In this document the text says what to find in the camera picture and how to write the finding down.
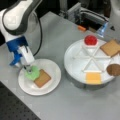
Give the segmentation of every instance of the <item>white plate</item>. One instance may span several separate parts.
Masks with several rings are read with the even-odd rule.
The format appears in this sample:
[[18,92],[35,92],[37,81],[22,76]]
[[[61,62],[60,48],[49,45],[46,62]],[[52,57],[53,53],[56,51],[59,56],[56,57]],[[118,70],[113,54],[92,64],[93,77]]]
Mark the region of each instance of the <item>white plate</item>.
[[51,80],[42,88],[38,88],[33,81],[25,77],[25,70],[22,68],[18,77],[18,82],[21,89],[30,95],[44,95],[54,90],[61,79],[61,71],[58,65],[48,59],[35,60],[32,65],[37,66],[39,69],[45,70],[51,76]]
[[[97,46],[101,46],[105,44],[105,41],[99,40],[98,39],[98,44]],[[79,40],[75,43],[73,43],[66,51],[65,56],[64,56],[64,66],[66,71],[68,72],[68,74],[73,77],[75,80],[87,84],[86,83],[86,73],[83,72],[83,68],[85,67],[85,65],[89,62],[89,59],[87,59],[88,55],[87,53],[85,53],[83,50],[81,50],[82,46],[84,45],[84,40]],[[87,50],[89,51],[90,54],[92,54],[92,52],[94,53],[95,47],[91,47],[88,48]],[[98,50],[96,55],[97,56],[106,56],[106,54],[102,51],[102,50]],[[106,67],[109,65],[110,61],[111,63],[120,63],[120,58],[119,55],[116,55],[113,58],[109,58],[109,59],[97,59],[99,65],[101,65],[104,68],[104,72],[101,73],[101,80],[102,80],[102,84],[109,82],[110,80],[112,80],[114,77],[110,76],[107,71],[106,71]],[[99,69],[96,67],[96,65],[94,64],[93,61],[91,61],[89,63],[89,65],[87,66],[85,71],[99,71]]]

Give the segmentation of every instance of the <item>cheese slice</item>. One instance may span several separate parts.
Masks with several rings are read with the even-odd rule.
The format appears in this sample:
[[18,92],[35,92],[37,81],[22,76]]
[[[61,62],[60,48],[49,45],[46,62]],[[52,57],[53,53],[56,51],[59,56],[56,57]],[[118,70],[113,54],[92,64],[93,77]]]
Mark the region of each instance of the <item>cheese slice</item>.
[[102,84],[101,74],[98,72],[88,72],[86,73],[86,83],[90,85]]

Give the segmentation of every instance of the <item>black cable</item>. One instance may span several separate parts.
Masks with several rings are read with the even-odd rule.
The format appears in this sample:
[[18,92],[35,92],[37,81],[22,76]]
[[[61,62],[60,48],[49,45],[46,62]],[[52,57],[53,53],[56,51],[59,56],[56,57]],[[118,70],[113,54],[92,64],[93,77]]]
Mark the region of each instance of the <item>black cable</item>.
[[38,54],[38,52],[40,51],[40,48],[41,48],[41,46],[42,46],[42,41],[43,41],[43,31],[42,31],[42,24],[41,24],[41,21],[38,20],[38,23],[39,23],[39,27],[40,27],[40,35],[41,35],[41,36],[40,36],[40,44],[39,44],[39,47],[38,47],[37,51],[34,53],[33,56],[35,56],[35,55]]
[[108,20],[107,19],[105,19],[105,17],[103,17],[103,16],[101,16],[101,15],[99,15],[99,14],[96,14],[96,13],[94,13],[94,12],[91,12],[91,11],[87,11],[87,10],[81,10],[80,12],[86,12],[86,13],[91,13],[91,14],[94,14],[94,15],[96,15],[96,16],[98,16],[98,17],[100,17],[100,18],[102,18],[104,21],[106,21],[106,22],[108,22]]

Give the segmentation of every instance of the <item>brown toy food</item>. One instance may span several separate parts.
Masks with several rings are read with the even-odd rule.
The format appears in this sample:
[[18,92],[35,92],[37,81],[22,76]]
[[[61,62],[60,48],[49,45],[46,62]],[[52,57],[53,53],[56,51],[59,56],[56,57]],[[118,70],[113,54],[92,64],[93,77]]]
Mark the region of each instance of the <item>brown toy food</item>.
[[120,52],[120,45],[116,40],[110,40],[100,47],[100,49],[108,56],[115,56]]
[[40,76],[34,81],[34,83],[41,88],[44,86],[48,81],[51,80],[51,77],[43,70],[40,70]]
[[111,64],[107,67],[107,72],[112,76],[120,75],[120,65],[119,64]]

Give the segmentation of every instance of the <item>orange toy food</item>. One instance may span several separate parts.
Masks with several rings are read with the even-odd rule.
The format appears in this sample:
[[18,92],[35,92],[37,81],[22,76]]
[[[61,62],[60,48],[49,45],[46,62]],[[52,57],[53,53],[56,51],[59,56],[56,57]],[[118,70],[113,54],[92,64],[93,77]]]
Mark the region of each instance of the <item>orange toy food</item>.
[[44,86],[48,81],[51,80],[51,77],[43,70],[40,70],[40,76],[34,81],[34,83],[41,88]]
[[120,45],[116,42],[116,40],[110,40],[100,47],[100,49],[108,56],[115,56],[120,51]]
[[101,75],[97,72],[88,72],[86,73],[86,82],[91,85],[102,84]]

